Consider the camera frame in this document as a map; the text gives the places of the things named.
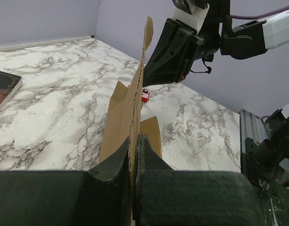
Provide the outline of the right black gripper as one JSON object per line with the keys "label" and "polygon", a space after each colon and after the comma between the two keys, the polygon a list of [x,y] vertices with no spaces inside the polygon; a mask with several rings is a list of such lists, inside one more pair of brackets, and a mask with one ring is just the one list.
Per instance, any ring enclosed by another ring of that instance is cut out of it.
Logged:
{"label": "right black gripper", "polygon": [[144,68],[143,86],[178,83],[196,60],[212,62],[220,48],[220,24],[230,14],[229,0],[207,0],[210,9],[199,33],[179,20],[167,19]]}

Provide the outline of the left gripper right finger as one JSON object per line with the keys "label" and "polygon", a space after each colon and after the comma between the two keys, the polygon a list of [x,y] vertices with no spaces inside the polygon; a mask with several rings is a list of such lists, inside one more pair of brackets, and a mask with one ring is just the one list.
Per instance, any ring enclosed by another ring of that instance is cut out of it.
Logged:
{"label": "left gripper right finger", "polygon": [[262,226],[264,214],[244,175],[173,170],[139,135],[134,220],[138,226]]}

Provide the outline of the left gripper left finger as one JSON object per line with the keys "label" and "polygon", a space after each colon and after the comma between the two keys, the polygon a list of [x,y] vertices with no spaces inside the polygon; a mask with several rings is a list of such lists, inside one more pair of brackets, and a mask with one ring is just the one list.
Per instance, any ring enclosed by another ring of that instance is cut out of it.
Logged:
{"label": "left gripper left finger", "polygon": [[128,146],[88,171],[0,171],[0,226],[128,226]]}

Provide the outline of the cardboard box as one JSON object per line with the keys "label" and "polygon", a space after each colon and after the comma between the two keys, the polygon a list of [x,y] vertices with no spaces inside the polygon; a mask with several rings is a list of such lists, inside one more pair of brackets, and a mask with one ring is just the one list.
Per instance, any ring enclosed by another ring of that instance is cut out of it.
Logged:
{"label": "cardboard box", "polygon": [[127,152],[124,159],[127,161],[127,187],[133,187],[135,176],[135,156],[136,141],[139,134],[148,135],[149,142],[158,156],[162,155],[161,136],[158,120],[156,117],[141,121],[140,113],[143,104],[143,74],[145,52],[149,47],[153,37],[153,21],[151,17],[147,18],[142,56],[138,69],[133,76],[129,86],[122,82],[117,82],[113,95],[110,98],[106,127],[104,130],[102,146],[99,154],[99,162],[103,162],[113,155],[124,141],[127,141]]}

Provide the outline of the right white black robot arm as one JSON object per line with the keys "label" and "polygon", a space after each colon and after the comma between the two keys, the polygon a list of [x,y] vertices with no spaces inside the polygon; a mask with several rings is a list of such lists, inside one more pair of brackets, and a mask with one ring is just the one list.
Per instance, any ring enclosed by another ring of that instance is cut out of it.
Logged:
{"label": "right white black robot arm", "polygon": [[[252,58],[289,43],[289,5],[232,26],[228,0],[175,0],[157,46],[144,68],[143,86],[178,83],[193,62],[212,62],[216,52],[237,60]],[[241,172],[265,194],[278,195],[280,163],[289,159],[289,117],[279,109],[265,118],[243,111]]]}

